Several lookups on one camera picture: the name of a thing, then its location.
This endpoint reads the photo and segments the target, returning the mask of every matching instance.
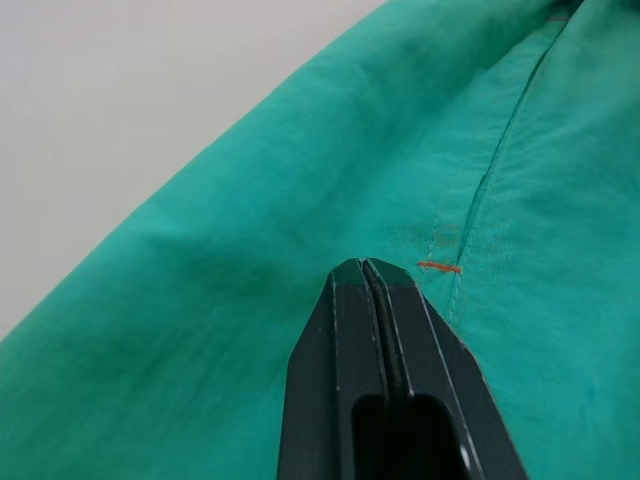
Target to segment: loose thread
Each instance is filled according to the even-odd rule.
[[[418,262],[418,266],[423,268],[437,268],[441,272],[462,273],[462,268],[456,265],[444,265],[437,262]]]

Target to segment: black plastic tool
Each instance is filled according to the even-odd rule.
[[[333,270],[289,360],[278,480],[526,478],[475,359],[409,274]]]

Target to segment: white wall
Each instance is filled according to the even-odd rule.
[[[382,0],[0,0],[0,338]]]

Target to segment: teal fabric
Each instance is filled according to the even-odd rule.
[[[638,478],[639,48],[637,2],[385,4],[3,341],[0,478],[274,478],[289,354],[366,256],[469,345],[532,479]]]

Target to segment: seam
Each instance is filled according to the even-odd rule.
[[[496,145],[496,149],[494,150],[494,153],[491,157],[491,161],[489,162],[489,167],[487,168],[487,171],[484,173],[484,175],[480,179],[478,188],[476,189],[473,195],[473,199],[471,200],[471,206],[469,208],[469,211],[467,212],[467,218],[465,220],[465,226],[463,229],[462,241],[460,243],[460,249],[458,250],[458,256],[455,262],[456,265],[463,265],[463,260],[466,260],[466,258],[469,256],[469,251],[471,250],[471,246],[473,245],[473,240],[475,239],[475,235],[477,231],[478,223],[476,222],[476,218],[478,215],[480,204],[482,203],[482,200],[484,198],[489,196],[491,192],[491,188],[495,183],[495,175],[492,175],[492,174],[493,174],[493,171],[495,170],[496,160],[500,158],[502,152],[505,151],[509,146],[509,143],[511,140],[511,133],[513,130],[511,127],[515,123],[516,117],[518,113],[521,111],[524,101],[529,97],[531,93],[531,86],[533,85],[533,81],[538,71],[540,70],[540,67],[544,63],[544,60],[547,58],[547,55],[549,54],[549,52],[553,49],[554,45],[560,38],[560,35],[564,31],[565,27],[566,27],[566,24],[563,25],[562,28],[560,28],[558,33],[556,33],[555,37],[553,37],[553,40],[551,41],[549,46],[542,53],[542,55],[540,55],[540,58],[538,58],[538,61],[533,67],[533,70],[529,74],[529,78],[527,79],[527,82],[525,83],[522,93],[520,94],[520,98],[518,98],[518,101],[514,106],[513,112],[509,117],[509,120],[502,133],[502,136],[500,137],[500,140]],[[449,305],[449,312],[447,315],[449,319],[449,323],[453,322],[453,314],[455,312],[456,302],[458,300],[458,296],[460,293],[460,285],[462,283],[462,276],[461,275],[456,275],[456,276],[458,277],[456,279],[457,283],[455,285],[453,294],[450,297],[451,301]]]

